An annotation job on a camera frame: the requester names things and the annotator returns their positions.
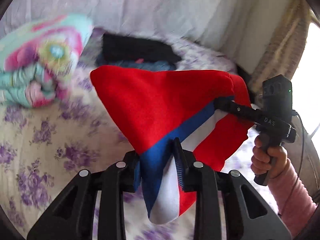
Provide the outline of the pink sleeved right forearm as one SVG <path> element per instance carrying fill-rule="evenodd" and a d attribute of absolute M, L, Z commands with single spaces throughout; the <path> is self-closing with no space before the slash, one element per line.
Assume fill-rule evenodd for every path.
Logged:
<path fill-rule="evenodd" d="M 287 161 L 279 176 L 269 180 L 268 187 L 277 202 L 281 220 L 292 237 L 296 237 L 307 225 L 317 205 L 297 177 L 291 161 Z"/>

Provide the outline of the right hand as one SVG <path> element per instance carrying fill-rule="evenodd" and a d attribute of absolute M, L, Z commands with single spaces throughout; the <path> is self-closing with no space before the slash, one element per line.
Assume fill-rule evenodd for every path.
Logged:
<path fill-rule="evenodd" d="M 269 172 L 270 178 L 273 179 L 279 176 L 287 165 L 287 150 L 282 146 L 269 147 L 267 150 L 263 150 L 263 143 L 260 136 L 257 136 L 254 141 L 251 161 L 251 170 L 255 175 Z"/>

